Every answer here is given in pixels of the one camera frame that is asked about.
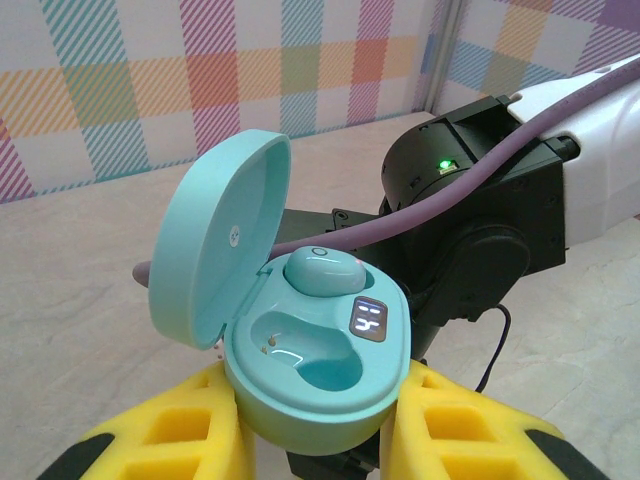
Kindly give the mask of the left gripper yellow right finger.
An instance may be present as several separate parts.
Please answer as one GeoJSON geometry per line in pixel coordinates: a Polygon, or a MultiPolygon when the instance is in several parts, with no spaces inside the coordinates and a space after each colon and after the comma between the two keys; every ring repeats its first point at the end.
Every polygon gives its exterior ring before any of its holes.
{"type": "Polygon", "coordinates": [[[412,362],[381,429],[381,480],[601,480],[552,424],[412,362]]]}

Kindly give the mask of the blue wireless earbud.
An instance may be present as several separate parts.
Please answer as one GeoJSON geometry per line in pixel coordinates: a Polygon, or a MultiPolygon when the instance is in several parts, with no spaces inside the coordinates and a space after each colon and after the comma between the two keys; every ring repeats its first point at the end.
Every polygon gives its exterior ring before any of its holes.
{"type": "Polygon", "coordinates": [[[304,295],[329,298],[359,293],[366,285],[367,273],[362,262],[351,254],[309,246],[289,256],[284,277],[304,295]]]}

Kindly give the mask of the aluminium corner post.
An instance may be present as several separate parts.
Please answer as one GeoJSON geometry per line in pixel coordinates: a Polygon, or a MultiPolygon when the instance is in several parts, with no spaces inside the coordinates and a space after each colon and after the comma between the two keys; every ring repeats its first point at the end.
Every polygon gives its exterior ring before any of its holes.
{"type": "Polygon", "coordinates": [[[469,0],[442,0],[432,58],[428,63],[424,110],[433,113],[445,84],[469,0]]]}

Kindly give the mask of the blue earbud charging case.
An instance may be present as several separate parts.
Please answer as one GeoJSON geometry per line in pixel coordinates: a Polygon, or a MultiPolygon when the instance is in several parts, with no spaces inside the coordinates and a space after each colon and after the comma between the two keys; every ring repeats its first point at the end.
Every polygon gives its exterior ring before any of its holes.
{"type": "Polygon", "coordinates": [[[360,260],[357,294],[319,298],[284,277],[273,246],[291,168],[287,136],[242,131],[203,154],[164,215],[148,280],[165,337],[225,348],[238,410],[269,442],[302,455],[350,450],[384,423],[410,365],[404,292],[360,260]]]}

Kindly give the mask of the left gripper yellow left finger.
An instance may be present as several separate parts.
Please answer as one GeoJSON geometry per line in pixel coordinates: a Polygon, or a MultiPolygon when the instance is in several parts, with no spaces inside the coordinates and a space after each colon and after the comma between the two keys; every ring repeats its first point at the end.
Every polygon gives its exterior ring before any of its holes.
{"type": "Polygon", "coordinates": [[[42,480],[255,480],[253,434],[217,362],[105,421],[42,480]]]}

